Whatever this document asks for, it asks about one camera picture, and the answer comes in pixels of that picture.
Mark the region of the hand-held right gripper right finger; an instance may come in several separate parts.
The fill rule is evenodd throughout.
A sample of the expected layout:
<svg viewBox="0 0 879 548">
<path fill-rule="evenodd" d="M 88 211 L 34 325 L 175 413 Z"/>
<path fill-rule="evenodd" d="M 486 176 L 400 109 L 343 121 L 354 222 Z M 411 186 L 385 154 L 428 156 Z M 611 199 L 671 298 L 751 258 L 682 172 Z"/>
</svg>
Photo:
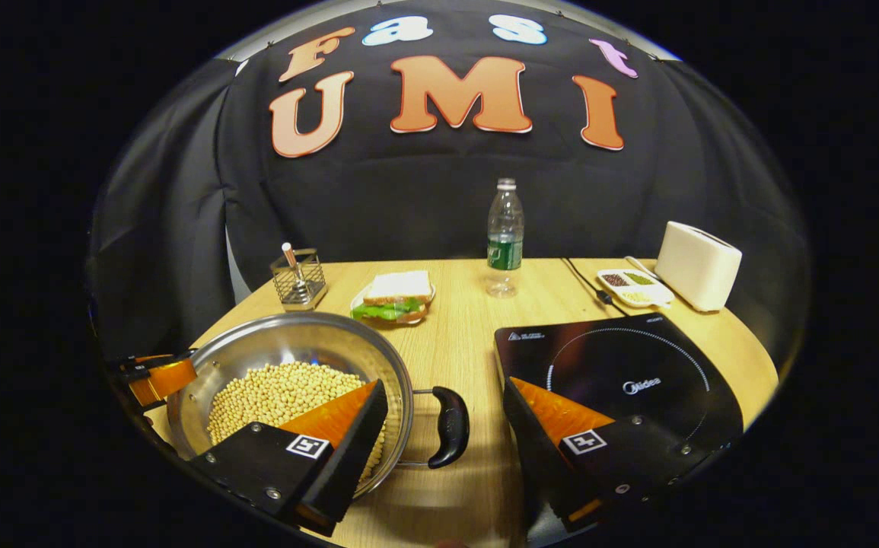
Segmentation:
<svg viewBox="0 0 879 548">
<path fill-rule="evenodd" d="M 710 457 L 647 416 L 613 419 L 519 378 L 503 383 L 503 409 L 522 470 L 569 533 L 651 502 Z"/>
</svg>

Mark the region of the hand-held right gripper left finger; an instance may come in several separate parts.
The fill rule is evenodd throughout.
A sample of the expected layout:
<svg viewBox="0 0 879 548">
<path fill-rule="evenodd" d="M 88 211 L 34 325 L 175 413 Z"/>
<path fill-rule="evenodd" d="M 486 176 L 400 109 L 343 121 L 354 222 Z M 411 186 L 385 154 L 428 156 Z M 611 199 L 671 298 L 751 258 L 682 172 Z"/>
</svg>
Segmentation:
<svg viewBox="0 0 879 548">
<path fill-rule="evenodd" d="M 387 413 L 377 379 L 283 426 L 251 422 L 189 465 L 272 519 L 328 537 L 351 506 Z"/>
</svg>

